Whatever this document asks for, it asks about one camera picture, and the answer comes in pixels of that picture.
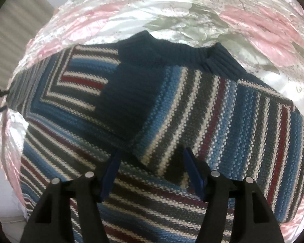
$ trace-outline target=ribbed collar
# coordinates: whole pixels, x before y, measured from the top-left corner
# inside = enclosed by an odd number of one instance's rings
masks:
[[[144,67],[187,66],[235,81],[246,73],[220,43],[208,48],[193,48],[186,44],[159,40],[148,31],[142,31],[118,42],[118,46],[126,60]]]

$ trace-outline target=knit texture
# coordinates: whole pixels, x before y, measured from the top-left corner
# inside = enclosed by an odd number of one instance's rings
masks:
[[[111,242],[195,241],[207,204],[187,191],[185,147],[228,178],[253,177],[279,222],[304,194],[304,117],[219,43],[192,48],[144,31],[76,45],[18,74],[7,101],[29,123],[20,182],[30,213],[51,179],[126,155],[99,206]],[[71,209],[81,242],[74,200]]]

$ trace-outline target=silver bolt head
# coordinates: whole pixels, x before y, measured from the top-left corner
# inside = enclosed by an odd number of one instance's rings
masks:
[[[91,177],[94,177],[94,175],[95,175],[95,173],[90,171],[90,172],[86,172],[85,177],[91,178]]]
[[[249,183],[249,184],[252,184],[252,183],[254,182],[254,180],[253,180],[252,177],[247,177],[247,178],[245,179],[245,181],[246,181],[247,183]]]
[[[54,178],[51,183],[54,185],[57,185],[60,182],[60,180],[58,178]]]
[[[221,174],[218,171],[211,171],[211,176],[219,177]]]

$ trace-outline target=gray stripe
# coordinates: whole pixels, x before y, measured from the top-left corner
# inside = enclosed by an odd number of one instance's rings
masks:
[[[294,218],[293,213],[295,212],[295,208],[298,208],[299,203],[301,202],[301,200],[299,202],[297,202],[297,198],[301,192],[300,190],[301,190],[302,176],[304,175],[304,145],[303,145],[302,154],[300,156],[300,160],[302,160],[301,167],[300,167],[300,173],[298,176],[296,176],[297,185],[295,187],[294,197],[292,199],[292,203],[291,203],[291,206],[289,209],[289,213],[288,213],[286,222],[288,222],[289,220],[292,220]]]
[[[264,119],[264,111],[265,111],[265,97],[260,95],[259,101],[259,110],[258,110],[258,118],[257,118],[257,127],[255,130],[255,139],[253,142],[254,147],[252,148],[252,154],[249,161],[249,167],[246,173],[246,176],[253,176],[253,173],[257,166],[260,144],[261,144],[261,136],[262,136],[262,124]]]
[[[80,174],[85,174],[87,171],[91,171],[92,169],[84,164],[82,164],[79,160],[76,160],[75,158],[71,157],[66,151],[64,151],[63,149],[57,147],[56,145],[54,145],[51,141],[49,141],[44,135],[42,135],[38,130],[36,130],[35,128],[33,128],[31,125],[28,126],[28,132],[30,134],[32,134],[37,140],[39,140],[41,142],[41,144],[46,147],[47,149],[49,149],[52,154],[58,155],[58,157],[60,159],[62,159],[63,161],[65,161],[67,163],[67,165],[70,166],[70,168],[73,168],[76,172],[79,172]],[[51,156],[47,155],[45,151],[41,150],[42,154],[45,155],[48,159],[51,158]],[[57,161],[55,160],[50,160],[52,162],[52,164],[56,165],[58,168],[60,169],[66,169],[68,171],[68,169],[66,167],[64,167],[63,165],[59,164]],[[72,178],[77,178],[76,175],[74,175],[74,173],[70,172],[70,176]]]
[[[195,99],[195,105],[191,110],[191,114],[186,123],[187,126],[179,139],[179,144],[174,150],[174,154],[164,175],[165,179],[172,183],[180,183],[182,180],[185,172],[183,164],[183,150],[187,147],[190,147],[191,149],[194,147],[201,125],[203,124],[203,118],[208,106],[209,98],[211,97],[213,79],[214,76],[210,74],[202,74],[200,88]]]
[[[271,162],[273,160],[273,152],[275,147],[276,138],[276,125],[277,125],[277,113],[278,104],[276,102],[269,102],[269,112],[268,112],[268,130],[267,138],[264,146],[263,161],[260,167],[259,176],[257,179],[257,184],[262,192],[265,190],[267,179],[269,176],[269,170]]]
[[[159,145],[155,149],[155,151],[151,155],[151,161],[148,165],[148,168],[151,169],[153,172],[156,172],[158,170],[159,163],[161,162],[162,156],[164,152],[166,151],[167,147],[169,146],[173,135],[175,134],[178,124],[182,118],[182,114],[184,113],[184,110],[187,106],[187,102],[190,96],[190,93],[193,89],[192,85],[194,83],[194,77],[195,72],[194,70],[188,70],[187,72],[187,79],[185,86],[183,88],[183,92],[181,95],[181,99],[179,100],[179,104],[177,106],[177,109],[174,113],[174,116],[172,118],[172,121],[167,128],[167,131],[164,135],[164,137],[159,142]]]
[[[201,224],[203,222],[204,214],[189,211],[187,209],[180,209],[166,203],[148,199],[142,195],[121,187],[117,183],[114,184],[111,193],[121,196],[122,198],[135,204],[140,204],[153,211],[157,211],[163,215],[168,215],[170,217],[179,220],[185,220],[186,222],[192,222],[195,224]]]
[[[107,203],[110,203],[111,205],[114,205],[118,208],[122,208],[125,209],[127,211],[133,212],[135,214],[138,214],[140,216],[142,216],[142,218],[147,218],[148,220],[157,223],[158,225],[161,226],[165,226],[165,227],[169,227],[172,228],[174,230],[178,230],[178,231],[182,231],[188,234],[193,234],[193,235],[198,235],[199,229],[193,229],[190,227],[186,227],[184,225],[180,225],[180,224],[176,224],[173,222],[170,222],[164,218],[155,216],[151,213],[148,213],[146,211],[143,211],[142,209],[133,207],[132,205],[129,204],[124,204],[116,199],[112,199],[112,198],[108,198],[108,200],[106,200]]]

